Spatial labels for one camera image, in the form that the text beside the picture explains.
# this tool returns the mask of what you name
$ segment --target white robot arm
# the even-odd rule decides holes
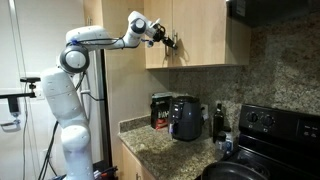
[[[99,26],[71,30],[66,35],[67,47],[61,53],[58,66],[41,74],[41,86],[53,115],[62,128],[61,142],[64,150],[67,180],[93,180],[90,129],[71,77],[86,71],[88,53],[98,49],[136,48],[146,34],[153,42],[162,41],[177,49],[174,42],[165,36],[165,28],[159,21],[153,23],[142,14],[130,14],[125,36],[110,38]]]

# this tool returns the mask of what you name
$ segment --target granite backsplash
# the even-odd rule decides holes
[[[243,103],[320,115],[320,13],[254,28],[248,66],[170,69],[169,90],[199,97],[211,120],[222,102],[233,129]]]

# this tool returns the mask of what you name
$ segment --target stove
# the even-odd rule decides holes
[[[242,105],[239,145],[221,161],[268,180],[320,179],[320,116]]]

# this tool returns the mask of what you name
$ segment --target kitchen cabinet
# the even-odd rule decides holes
[[[226,1],[148,1],[144,8],[146,17],[164,17],[161,24],[178,46],[146,51],[147,69],[248,64],[251,29],[228,18]]]
[[[152,174],[139,162],[131,151],[122,144],[123,179],[155,180]]]

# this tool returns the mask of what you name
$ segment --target white wall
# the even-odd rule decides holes
[[[84,26],[82,0],[29,0],[27,2],[16,0],[26,72],[24,73],[24,69],[18,69],[18,65],[23,63],[16,60],[8,1],[1,0],[0,5],[0,38],[2,41],[0,46],[0,54],[2,56],[0,94],[20,93],[22,88],[19,77],[25,75],[39,76],[43,70],[54,67],[56,57],[65,47],[66,32]],[[30,141],[27,141],[26,160],[28,169],[26,179],[34,180],[36,179],[34,176],[37,177],[40,172],[39,168],[42,165],[44,155],[42,151],[47,149],[50,142],[55,118],[46,100],[31,99],[28,104],[29,133],[27,133],[27,139],[30,138]],[[13,118],[8,113],[6,101],[1,100],[0,105],[0,114],[3,115],[0,117],[0,123],[11,121]],[[21,114],[20,119],[24,124],[24,113]],[[92,144],[94,146],[93,161],[96,162],[101,160],[99,130],[95,131],[95,129],[100,128],[99,122],[92,120],[90,128],[92,129]],[[55,136],[52,162],[57,172],[64,174],[64,157],[60,144],[60,132],[60,129],[58,129]],[[22,179],[22,131],[15,134],[5,134],[0,129],[0,136],[10,137],[10,140],[0,138],[0,179]],[[47,177],[51,176],[53,176],[53,173],[48,169]]]

